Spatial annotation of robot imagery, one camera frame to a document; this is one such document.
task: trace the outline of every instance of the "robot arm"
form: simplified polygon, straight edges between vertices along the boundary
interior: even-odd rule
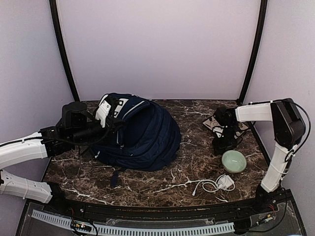
[[[110,116],[117,108],[118,100],[105,95],[94,116],[87,112],[83,102],[63,106],[61,120],[56,126],[41,129],[19,140],[0,144],[0,194],[10,194],[48,203],[58,194],[58,185],[36,182],[8,173],[3,168],[28,160],[60,155],[75,148],[75,145],[90,145],[103,141],[107,134],[114,133],[123,124]]]
[[[302,136],[305,134],[304,121],[293,100],[289,98],[274,102],[252,103],[251,105],[230,109],[218,108],[214,113],[214,117],[224,127],[223,134],[226,134],[220,138],[219,142],[214,142],[214,145],[232,142],[238,122],[273,122],[276,146],[266,176],[261,182],[261,187],[267,193],[275,191],[287,173],[291,154],[296,151]]]

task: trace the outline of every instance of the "light green bowl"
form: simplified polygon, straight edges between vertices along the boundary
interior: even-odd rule
[[[246,168],[245,156],[239,151],[226,151],[222,156],[222,164],[232,174],[240,173]]]

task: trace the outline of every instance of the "backpack strap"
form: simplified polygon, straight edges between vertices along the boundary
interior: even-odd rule
[[[124,172],[126,171],[127,168],[120,168],[119,170],[116,170],[113,172],[113,176],[112,178],[110,179],[110,186],[115,188],[116,185],[117,185],[117,180],[118,180],[118,175],[119,175],[119,172]]]

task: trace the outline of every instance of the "perforated white rail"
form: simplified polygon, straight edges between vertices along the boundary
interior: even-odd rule
[[[60,228],[71,230],[70,217],[56,216],[46,212],[33,210],[32,218]],[[234,232],[234,223],[181,229],[135,229],[104,226],[99,224],[94,225],[97,227],[99,236],[211,236]],[[96,234],[94,228],[90,234]]]

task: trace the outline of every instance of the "white wall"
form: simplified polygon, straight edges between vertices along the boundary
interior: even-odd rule
[[[0,142],[50,125],[72,101],[59,55],[49,1],[2,0],[0,4]],[[48,160],[6,170],[41,180]],[[0,235],[15,235],[25,201],[0,195]]]
[[[107,92],[236,99],[260,0],[58,1],[83,100]]]
[[[315,117],[315,1],[268,2],[265,27],[246,102],[291,97]],[[270,155],[271,124],[257,123]],[[291,188],[308,235],[315,235],[315,134],[296,154],[283,183]]]

